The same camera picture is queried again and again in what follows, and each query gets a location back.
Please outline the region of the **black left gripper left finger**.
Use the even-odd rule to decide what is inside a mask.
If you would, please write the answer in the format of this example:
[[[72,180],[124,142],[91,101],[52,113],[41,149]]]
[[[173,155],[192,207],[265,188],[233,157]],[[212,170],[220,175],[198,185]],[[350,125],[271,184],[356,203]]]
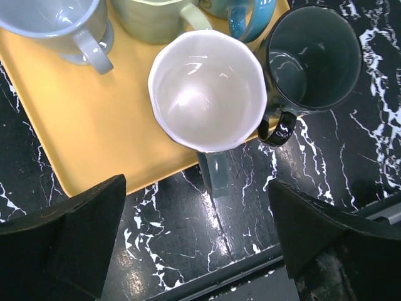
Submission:
[[[1,223],[1,299],[100,299],[125,198],[120,174]]]

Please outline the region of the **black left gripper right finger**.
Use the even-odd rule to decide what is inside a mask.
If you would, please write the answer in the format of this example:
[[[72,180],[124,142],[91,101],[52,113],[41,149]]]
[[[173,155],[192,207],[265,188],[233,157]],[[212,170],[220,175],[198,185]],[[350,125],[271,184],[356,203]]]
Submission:
[[[400,299],[399,193],[349,212],[274,180],[268,198],[301,300]]]

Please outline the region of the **dark teal mug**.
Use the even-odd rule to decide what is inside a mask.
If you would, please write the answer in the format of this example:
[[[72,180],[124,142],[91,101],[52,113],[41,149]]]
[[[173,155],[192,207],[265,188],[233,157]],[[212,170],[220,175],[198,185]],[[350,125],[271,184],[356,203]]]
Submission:
[[[298,117],[343,103],[362,70],[362,47],[351,24],[317,4],[285,12],[255,55],[268,93],[258,136],[273,147],[289,140]]]

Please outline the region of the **orange and blue mug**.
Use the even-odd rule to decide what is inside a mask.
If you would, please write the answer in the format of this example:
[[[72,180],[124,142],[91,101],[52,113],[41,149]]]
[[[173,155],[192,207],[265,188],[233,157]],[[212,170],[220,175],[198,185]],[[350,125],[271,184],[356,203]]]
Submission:
[[[269,24],[276,0],[203,0],[199,1],[199,6],[211,15],[225,19],[233,38],[250,43]]]

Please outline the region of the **grey mug white inside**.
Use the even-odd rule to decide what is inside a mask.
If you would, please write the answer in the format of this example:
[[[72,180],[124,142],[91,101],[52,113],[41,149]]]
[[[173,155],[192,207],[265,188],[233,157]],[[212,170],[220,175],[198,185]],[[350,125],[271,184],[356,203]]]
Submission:
[[[148,93],[157,123],[197,153],[213,198],[231,181],[225,154],[261,123],[268,96],[261,65],[242,42],[216,30],[189,31],[154,59]]]

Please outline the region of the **light green mug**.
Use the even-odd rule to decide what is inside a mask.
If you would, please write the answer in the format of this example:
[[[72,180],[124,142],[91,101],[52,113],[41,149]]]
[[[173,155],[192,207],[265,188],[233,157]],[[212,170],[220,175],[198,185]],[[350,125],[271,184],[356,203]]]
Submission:
[[[114,0],[110,3],[124,30],[147,44],[168,44],[185,32],[187,24],[194,30],[212,29],[197,1]]]

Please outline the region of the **light blue mug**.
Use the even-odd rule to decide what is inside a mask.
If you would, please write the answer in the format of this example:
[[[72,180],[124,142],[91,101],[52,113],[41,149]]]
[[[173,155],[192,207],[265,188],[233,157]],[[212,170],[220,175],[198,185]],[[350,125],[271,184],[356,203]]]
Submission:
[[[114,33],[105,1],[1,1],[1,27],[104,75]]]

